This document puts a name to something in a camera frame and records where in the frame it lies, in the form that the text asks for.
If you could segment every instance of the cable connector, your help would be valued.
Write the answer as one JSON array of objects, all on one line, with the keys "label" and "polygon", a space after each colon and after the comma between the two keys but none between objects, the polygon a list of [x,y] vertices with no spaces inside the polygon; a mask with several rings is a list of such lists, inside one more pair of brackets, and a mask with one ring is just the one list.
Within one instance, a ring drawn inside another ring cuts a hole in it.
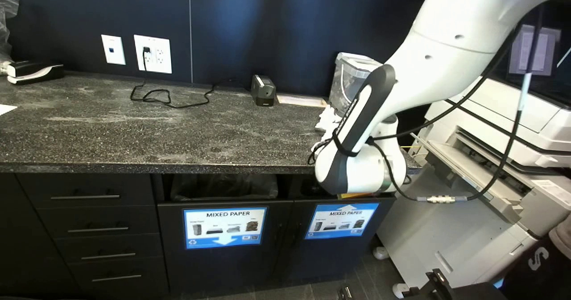
[{"label": "cable connector", "polygon": [[450,204],[455,202],[466,202],[465,196],[421,196],[416,198],[419,202],[428,202],[434,204]]}]

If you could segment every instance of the drawer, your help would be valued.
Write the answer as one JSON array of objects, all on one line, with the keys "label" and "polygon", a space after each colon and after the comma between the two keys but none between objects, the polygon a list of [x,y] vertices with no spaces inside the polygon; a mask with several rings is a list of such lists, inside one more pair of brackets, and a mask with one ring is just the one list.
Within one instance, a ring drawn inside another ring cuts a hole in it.
[{"label": "drawer", "polygon": [[153,205],[149,174],[18,174],[37,208]]},{"label": "drawer", "polygon": [[158,233],[154,206],[40,208],[53,238]]},{"label": "drawer", "polygon": [[149,299],[169,290],[163,257],[70,265],[83,293],[97,300]]},{"label": "drawer", "polygon": [[69,237],[55,239],[55,244],[68,263],[163,256],[159,234]]}]

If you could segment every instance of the floor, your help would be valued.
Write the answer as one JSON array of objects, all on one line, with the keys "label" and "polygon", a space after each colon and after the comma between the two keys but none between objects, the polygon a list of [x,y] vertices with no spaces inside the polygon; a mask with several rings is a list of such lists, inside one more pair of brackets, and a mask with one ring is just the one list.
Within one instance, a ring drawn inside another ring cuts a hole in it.
[{"label": "floor", "polygon": [[[377,237],[370,249],[379,245]],[[335,280],[316,281],[309,284],[292,283],[289,286],[260,290],[246,287],[231,296],[217,296],[203,300],[337,300],[337,290],[348,284],[355,300],[394,300],[392,286],[402,283],[402,278],[390,259],[379,261],[367,252],[357,266],[350,272]],[[182,295],[177,300],[195,297]]]}]

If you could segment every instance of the black stapler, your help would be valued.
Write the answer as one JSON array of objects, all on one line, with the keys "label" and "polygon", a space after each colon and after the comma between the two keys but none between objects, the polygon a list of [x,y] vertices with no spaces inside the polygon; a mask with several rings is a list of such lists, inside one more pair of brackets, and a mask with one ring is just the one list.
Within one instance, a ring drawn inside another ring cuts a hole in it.
[{"label": "black stapler", "polygon": [[9,64],[6,71],[8,82],[17,85],[63,78],[63,64],[27,60]]}]

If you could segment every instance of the blue sign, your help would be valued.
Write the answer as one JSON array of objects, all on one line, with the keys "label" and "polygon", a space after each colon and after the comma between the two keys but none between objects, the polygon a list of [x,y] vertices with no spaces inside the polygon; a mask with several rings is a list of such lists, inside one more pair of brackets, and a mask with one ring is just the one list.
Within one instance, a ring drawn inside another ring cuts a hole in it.
[{"label": "blue sign", "polygon": [[266,207],[184,210],[186,249],[258,245]]},{"label": "blue sign", "polygon": [[319,204],[306,239],[360,237],[379,203]]}]

